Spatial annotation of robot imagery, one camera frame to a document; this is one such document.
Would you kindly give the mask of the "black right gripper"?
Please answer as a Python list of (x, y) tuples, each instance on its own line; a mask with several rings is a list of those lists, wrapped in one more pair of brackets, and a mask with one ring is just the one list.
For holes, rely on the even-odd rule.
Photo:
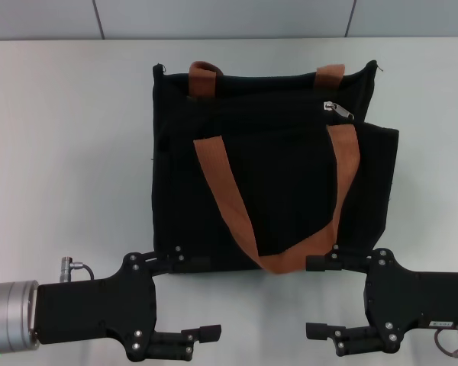
[(458, 272), (411, 271), (388, 249), (372, 253), (334, 245), (325, 255), (306, 257), (306, 271), (342, 270), (367, 273), (364, 297), (371, 326), (305, 327), (307, 339), (331, 339), (337, 356), (396, 352), (413, 329), (458, 331)]

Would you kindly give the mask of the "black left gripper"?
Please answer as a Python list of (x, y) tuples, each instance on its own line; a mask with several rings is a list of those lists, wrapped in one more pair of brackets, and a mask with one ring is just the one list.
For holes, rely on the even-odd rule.
[(211, 270), (209, 257), (153, 250), (127, 254), (108, 278), (43, 284), (37, 288), (37, 339), (49, 345), (111, 338), (122, 344), (130, 361), (191, 361), (196, 342), (219, 341), (221, 325), (154, 331), (156, 293), (151, 273)]

